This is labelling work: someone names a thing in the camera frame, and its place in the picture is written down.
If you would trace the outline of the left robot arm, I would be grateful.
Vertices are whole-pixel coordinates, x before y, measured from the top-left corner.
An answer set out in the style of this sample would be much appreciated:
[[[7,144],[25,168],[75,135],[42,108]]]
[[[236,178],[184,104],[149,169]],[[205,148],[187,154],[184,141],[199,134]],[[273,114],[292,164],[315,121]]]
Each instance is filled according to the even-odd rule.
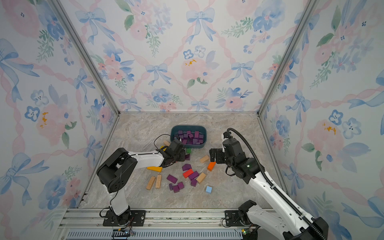
[[[136,169],[148,167],[168,167],[176,162],[185,161],[185,147],[179,140],[173,140],[169,146],[151,152],[135,153],[118,148],[97,169],[97,176],[110,194],[109,210],[104,216],[103,226],[127,226],[135,217],[126,200],[124,187]]]

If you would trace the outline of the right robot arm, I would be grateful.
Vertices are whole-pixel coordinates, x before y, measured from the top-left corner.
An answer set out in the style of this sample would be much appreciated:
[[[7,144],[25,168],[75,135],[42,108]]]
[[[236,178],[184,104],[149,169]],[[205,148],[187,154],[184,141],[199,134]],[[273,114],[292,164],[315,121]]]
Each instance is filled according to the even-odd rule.
[[[268,231],[279,240],[326,240],[329,225],[315,218],[296,204],[271,178],[256,157],[248,158],[238,140],[223,137],[223,146],[216,149],[216,163],[226,164],[233,175],[243,180],[261,195],[274,209],[272,215],[254,201],[239,208],[245,225],[255,225]]]

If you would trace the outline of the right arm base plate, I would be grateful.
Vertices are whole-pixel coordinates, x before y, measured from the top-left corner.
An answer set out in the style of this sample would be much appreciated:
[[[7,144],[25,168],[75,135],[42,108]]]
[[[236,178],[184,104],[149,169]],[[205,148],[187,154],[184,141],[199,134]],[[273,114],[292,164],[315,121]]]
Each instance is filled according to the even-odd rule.
[[[224,211],[224,222],[225,227],[246,227],[246,223],[241,219],[239,211],[226,210]]]

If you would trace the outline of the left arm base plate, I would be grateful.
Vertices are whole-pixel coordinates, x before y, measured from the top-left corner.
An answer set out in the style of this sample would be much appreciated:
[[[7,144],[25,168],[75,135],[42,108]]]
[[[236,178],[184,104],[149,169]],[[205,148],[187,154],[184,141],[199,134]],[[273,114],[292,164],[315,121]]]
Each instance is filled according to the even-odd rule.
[[[108,210],[104,217],[104,227],[143,227],[145,218],[145,210],[127,210],[120,216],[117,216],[114,211]]]

